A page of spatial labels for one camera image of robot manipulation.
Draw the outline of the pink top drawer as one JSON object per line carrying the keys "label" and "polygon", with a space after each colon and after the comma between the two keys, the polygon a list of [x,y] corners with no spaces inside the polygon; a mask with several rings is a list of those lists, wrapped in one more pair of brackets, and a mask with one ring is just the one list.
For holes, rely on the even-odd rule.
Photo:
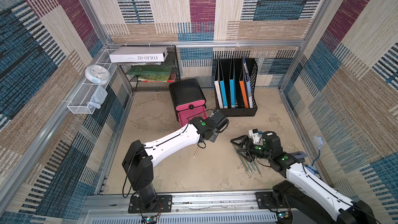
{"label": "pink top drawer", "polygon": [[181,112],[185,110],[193,110],[194,108],[204,106],[206,103],[205,100],[197,100],[193,102],[183,103],[176,106],[176,111]]}

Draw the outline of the black drawer cabinet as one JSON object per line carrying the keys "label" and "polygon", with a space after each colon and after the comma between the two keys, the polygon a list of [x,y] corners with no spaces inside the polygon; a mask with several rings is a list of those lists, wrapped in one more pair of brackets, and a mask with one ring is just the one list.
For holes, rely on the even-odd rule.
{"label": "black drawer cabinet", "polygon": [[169,91],[177,111],[187,110],[191,105],[195,108],[206,104],[205,95],[195,78],[171,83]]}

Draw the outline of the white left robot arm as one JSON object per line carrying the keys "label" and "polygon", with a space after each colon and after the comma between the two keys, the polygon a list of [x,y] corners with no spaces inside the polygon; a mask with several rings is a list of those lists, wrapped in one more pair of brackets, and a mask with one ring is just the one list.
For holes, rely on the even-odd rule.
{"label": "white left robot arm", "polygon": [[122,161],[126,180],[138,195],[138,203],[133,206],[144,213],[166,212],[166,203],[162,203],[152,185],[154,167],[187,146],[197,144],[201,147],[205,141],[215,142],[218,134],[228,125],[228,118],[216,111],[206,119],[201,116],[193,117],[179,130],[158,140],[144,144],[139,140],[134,141]]}

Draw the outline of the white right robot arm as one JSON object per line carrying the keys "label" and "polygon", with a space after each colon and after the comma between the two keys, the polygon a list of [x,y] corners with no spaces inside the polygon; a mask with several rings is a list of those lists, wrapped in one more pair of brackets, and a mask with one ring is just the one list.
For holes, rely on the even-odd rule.
{"label": "white right robot arm", "polygon": [[242,159],[248,163],[265,159],[268,167],[284,178],[273,187],[272,196],[261,198],[260,202],[271,200],[273,207],[296,208],[318,224],[378,223],[367,203],[342,195],[311,173],[299,159],[285,152],[275,132],[255,132],[230,142]]}

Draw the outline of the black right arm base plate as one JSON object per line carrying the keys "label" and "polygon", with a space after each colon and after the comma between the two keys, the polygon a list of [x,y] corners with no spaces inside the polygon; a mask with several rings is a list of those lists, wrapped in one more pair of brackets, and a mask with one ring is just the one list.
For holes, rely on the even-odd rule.
{"label": "black right arm base plate", "polygon": [[268,209],[272,212],[278,211],[278,206],[275,203],[272,191],[255,192],[255,197],[259,209]]}

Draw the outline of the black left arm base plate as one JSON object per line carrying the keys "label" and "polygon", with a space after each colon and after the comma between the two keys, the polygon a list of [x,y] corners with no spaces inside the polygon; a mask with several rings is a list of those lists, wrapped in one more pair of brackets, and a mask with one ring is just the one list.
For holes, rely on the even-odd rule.
{"label": "black left arm base plate", "polygon": [[134,195],[130,198],[128,207],[129,214],[139,213],[169,213],[172,210],[173,196],[172,195],[158,195],[153,201],[144,204],[143,200]]}

